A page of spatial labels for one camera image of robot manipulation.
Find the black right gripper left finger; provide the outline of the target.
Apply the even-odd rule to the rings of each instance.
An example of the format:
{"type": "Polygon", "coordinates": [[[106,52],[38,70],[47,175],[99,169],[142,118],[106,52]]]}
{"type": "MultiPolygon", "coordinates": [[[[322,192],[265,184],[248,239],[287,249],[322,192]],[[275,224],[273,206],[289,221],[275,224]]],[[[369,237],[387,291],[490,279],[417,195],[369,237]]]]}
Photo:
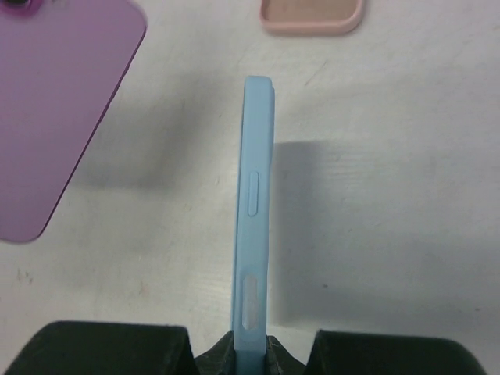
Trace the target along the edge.
{"type": "Polygon", "coordinates": [[[56,321],[41,328],[10,374],[233,374],[234,335],[194,356],[180,326],[56,321]]]}

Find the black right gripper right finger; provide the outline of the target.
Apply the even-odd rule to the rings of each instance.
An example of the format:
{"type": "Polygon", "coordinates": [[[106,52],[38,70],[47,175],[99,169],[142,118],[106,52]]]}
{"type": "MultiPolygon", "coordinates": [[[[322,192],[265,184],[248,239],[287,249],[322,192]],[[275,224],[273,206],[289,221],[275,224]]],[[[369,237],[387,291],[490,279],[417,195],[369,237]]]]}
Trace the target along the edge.
{"type": "Polygon", "coordinates": [[[269,336],[266,374],[460,375],[485,374],[476,357],[444,338],[320,330],[307,363],[269,336]]]}

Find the light blue phone case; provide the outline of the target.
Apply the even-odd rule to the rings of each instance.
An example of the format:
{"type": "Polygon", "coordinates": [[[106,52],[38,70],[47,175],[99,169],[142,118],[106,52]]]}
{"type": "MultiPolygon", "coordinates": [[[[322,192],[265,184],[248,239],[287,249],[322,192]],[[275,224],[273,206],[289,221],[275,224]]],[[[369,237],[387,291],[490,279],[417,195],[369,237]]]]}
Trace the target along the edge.
{"type": "Polygon", "coordinates": [[[241,118],[230,325],[237,374],[265,372],[274,114],[272,80],[247,77],[241,118]]]}

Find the purple phone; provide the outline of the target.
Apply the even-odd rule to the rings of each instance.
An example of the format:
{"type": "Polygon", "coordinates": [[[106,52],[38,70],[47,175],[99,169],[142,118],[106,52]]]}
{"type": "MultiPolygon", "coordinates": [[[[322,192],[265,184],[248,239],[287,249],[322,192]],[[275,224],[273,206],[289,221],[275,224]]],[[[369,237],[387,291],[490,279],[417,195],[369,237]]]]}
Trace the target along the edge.
{"type": "Polygon", "coordinates": [[[1,238],[46,228],[145,36],[132,1],[1,4],[1,238]]]}

